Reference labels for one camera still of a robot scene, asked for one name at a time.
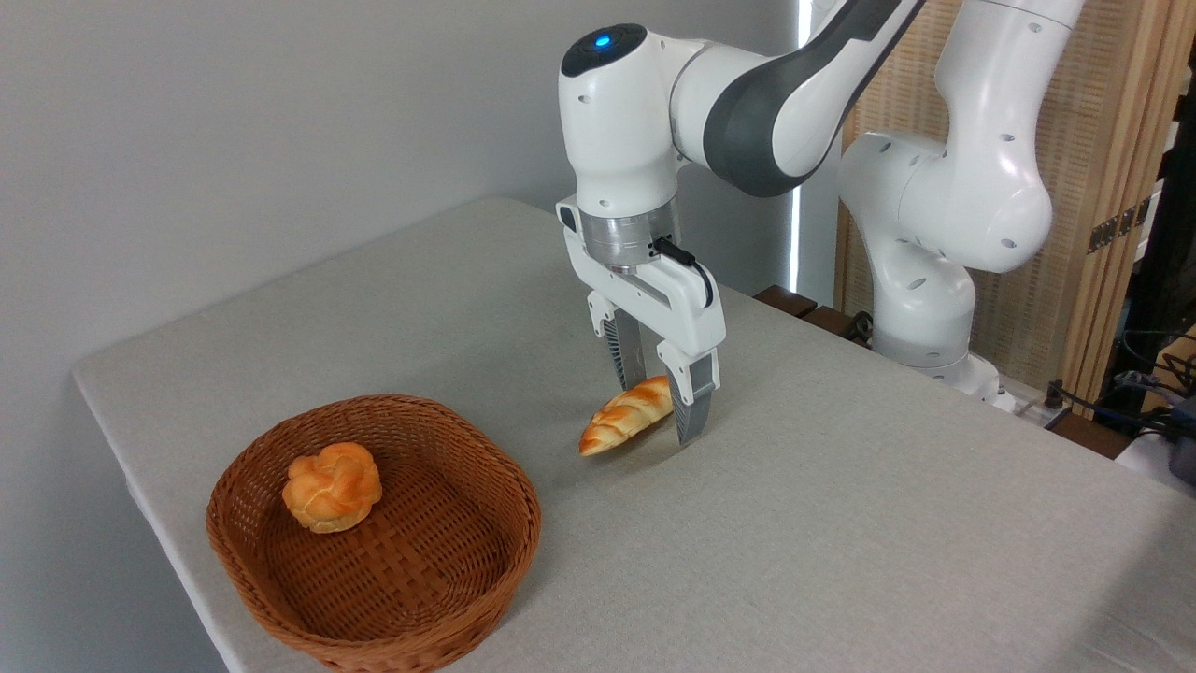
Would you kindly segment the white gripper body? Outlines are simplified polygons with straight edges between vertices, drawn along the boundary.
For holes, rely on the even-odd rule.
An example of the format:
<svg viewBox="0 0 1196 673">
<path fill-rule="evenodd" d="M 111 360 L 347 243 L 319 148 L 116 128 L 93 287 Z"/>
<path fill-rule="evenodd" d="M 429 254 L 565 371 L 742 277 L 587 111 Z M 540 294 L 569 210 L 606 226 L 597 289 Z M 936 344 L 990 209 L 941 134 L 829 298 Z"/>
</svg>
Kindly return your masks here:
<svg viewBox="0 0 1196 673">
<path fill-rule="evenodd" d="M 557 204 L 565 247 L 584 285 L 689 356 L 701 356 L 721 344 L 726 328 L 716 285 L 710 285 L 712 301 L 706 302 L 701 274 L 663 256 L 637 265 L 635 273 L 615 273 L 585 251 L 580 216 L 573 197 Z"/>
</svg>

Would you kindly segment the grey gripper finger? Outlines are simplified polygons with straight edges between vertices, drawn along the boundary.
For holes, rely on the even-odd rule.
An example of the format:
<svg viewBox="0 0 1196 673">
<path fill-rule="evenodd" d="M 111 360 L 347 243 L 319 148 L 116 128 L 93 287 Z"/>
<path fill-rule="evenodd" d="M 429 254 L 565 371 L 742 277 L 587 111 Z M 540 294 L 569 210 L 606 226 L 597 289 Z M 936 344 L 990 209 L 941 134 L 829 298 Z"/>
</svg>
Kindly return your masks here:
<svg viewBox="0 0 1196 673">
<path fill-rule="evenodd" d="M 663 341 L 657 345 L 657 354 L 669 378 L 676 438 L 679 446 L 688 446 L 704 432 L 712 394 L 720 387 L 718 351 L 712 349 L 691 356 L 675 342 Z"/>
<path fill-rule="evenodd" d="M 631 391 L 647 378 L 640 323 L 599 293 L 588 294 L 587 306 L 594 335 L 602 337 L 612 359 L 620 388 Z"/>
</svg>

